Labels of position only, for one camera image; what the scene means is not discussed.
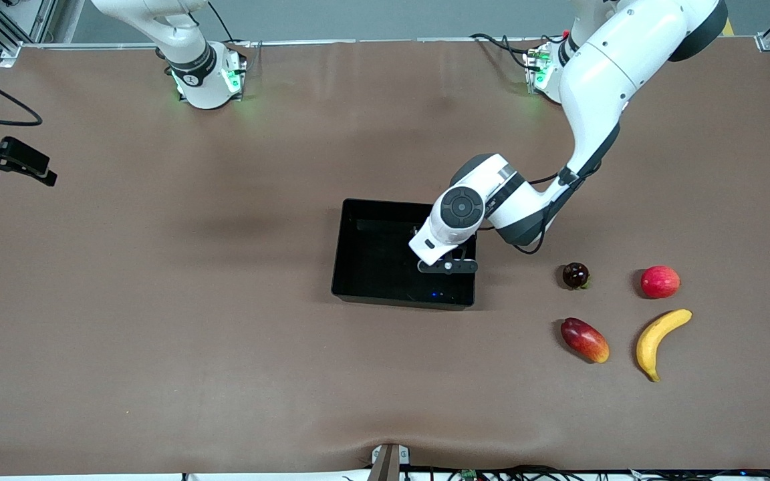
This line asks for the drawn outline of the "black plastic box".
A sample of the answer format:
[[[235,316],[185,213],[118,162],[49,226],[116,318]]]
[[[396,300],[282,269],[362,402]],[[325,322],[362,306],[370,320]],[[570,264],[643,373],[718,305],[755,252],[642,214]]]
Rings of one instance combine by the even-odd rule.
[[[347,302],[462,311],[475,304],[474,275],[418,271],[408,241],[430,215],[431,204],[346,198],[331,292]],[[473,259],[477,238],[444,259]]]

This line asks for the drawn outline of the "yellow banana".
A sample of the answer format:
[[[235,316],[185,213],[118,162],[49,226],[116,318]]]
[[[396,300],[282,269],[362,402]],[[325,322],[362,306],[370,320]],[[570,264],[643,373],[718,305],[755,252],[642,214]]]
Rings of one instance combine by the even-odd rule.
[[[667,311],[642,330],[636,341],[635,360],[642,373],[650,381],[654,381],[654,383],[660,381],[657,369],[661,342],[669,333],[690,322],[692,317],[693,314],[688,309]]]

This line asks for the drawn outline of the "dark purple mangosteen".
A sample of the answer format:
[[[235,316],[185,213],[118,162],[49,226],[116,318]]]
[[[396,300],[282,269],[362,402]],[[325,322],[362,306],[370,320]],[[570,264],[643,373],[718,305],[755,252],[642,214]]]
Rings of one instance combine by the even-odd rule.
[[[569,289],[587,289],[590,285],[590,270],[584,264],[569,263],[562,268],[561,279]]]

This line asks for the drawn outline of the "red yellow mango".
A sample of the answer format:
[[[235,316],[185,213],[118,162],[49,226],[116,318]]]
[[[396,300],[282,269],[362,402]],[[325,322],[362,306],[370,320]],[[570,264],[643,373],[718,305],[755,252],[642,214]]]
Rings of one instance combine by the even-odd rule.
[[[589,323],[575,317],[564,319],[560,335],[565,344],[592,363],[605,363],[610,357],[610,346],[601,332]]]

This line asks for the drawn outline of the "round red peach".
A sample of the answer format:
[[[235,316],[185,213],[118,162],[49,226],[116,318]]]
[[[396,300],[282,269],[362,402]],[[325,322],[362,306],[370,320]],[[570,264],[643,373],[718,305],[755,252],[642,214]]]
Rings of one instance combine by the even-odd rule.
[[[651,299],[666,299],[675,295],[681,287],[681,278],[673,268],[655,265],[642,271],[640,287]]]

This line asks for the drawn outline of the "brown table cover mat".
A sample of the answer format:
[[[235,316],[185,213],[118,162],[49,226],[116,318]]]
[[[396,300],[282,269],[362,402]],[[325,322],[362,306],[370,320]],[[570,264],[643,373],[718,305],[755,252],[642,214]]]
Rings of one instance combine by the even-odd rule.
[[[541,250],[477,243],[464,311],[331,293],[346,198],[431,203],[471,156],[569,158],[561,109],[470,41],[266,45],[245,98],[178,101],[153,51],[29,48],[0,128],[54,188],[0,179],[0,475],[355,468],[770,468],[770,53],[666,64]],[[569,263],[590,270],[569,289]],[[681,278],[651,299],[642,271]],[[635,360],[645,326],[693,314]],[[568,347],[568,317],[609,360]]]

